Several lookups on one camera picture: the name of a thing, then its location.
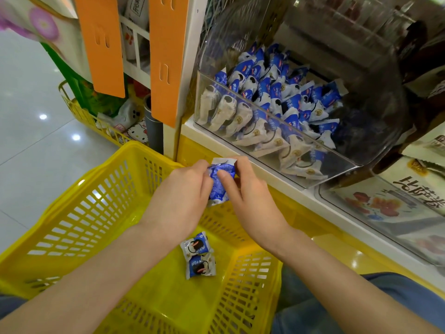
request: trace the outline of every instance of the yellow shopping basket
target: yellow shopping basket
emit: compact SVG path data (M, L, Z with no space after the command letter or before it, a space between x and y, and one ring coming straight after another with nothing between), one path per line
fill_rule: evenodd
M92 169L0 256L0 292L33 298L136 224L180 164L136 141ZM142 277L97 333L268 333L281 263L242 229L230 202L205 210L217 275L186 280L179 247Z

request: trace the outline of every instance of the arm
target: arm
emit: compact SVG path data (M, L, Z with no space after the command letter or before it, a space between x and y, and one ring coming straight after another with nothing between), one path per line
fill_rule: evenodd
M442 333L287 224L247 157L237 162L240 190L218 176L244 229L261 247L292 267L346 333Z
M92 333L130 288L196 228L213 180L208 163L174 170L141 221L0 321L0 333Z

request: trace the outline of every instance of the tile grout line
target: tile grout line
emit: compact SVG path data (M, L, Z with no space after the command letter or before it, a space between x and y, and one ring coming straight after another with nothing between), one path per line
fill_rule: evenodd
M8 213L6 213L3 210L0 210L1 213L3 213L4 215L7 215L9 218L11 218L12 220L14 220L15 222L19 223L20 225L22 225L25 229L29 230L29 227L25 226L24 224L22 224L21 222L19 222L17 219L12 218Z
M75 118L73 118L72 120L70 120L69 122L66 122L64 125L62 125L61 127L55 129L54 131L50 132L49 134L47 134L46 136L43 136L41 139L39 139L38 141L34 142L33 144L31 144L30 146L27 146L25 149L23 149L22 151L20 151L19 153L15 154L14 156L12 156L11 158L5 160L3 163L0 163L0 166L2 166L4 163L9 162L11 159L13 159L14 157L20 155L23 151L26 151L27 149L29 149L31 146L37 144L38 142L40 142L41 140L47 138L49 135L55 133L57 130L63 128L65 125L67 125L68 123L71 123L72 121L74 121Z

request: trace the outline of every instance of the gray cylinder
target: gray cylinder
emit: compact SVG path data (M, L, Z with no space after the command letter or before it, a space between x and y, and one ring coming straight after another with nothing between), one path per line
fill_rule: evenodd
M164 124L151 115L151 95L144 98L144 107L148 146L156 152L164 154Z

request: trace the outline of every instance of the green package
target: green package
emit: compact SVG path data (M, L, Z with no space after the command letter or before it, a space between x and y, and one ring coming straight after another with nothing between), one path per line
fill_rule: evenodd
M98 93L94 90L92 83L72 70L49 45L42 43L42 46L59 68L63 77L67 80L76 100L82 108L88 110L88 112L94 116L97 116L99 112L109 117L114 117L118 114L120 107L128 99L126 77L124 77L125 98Z

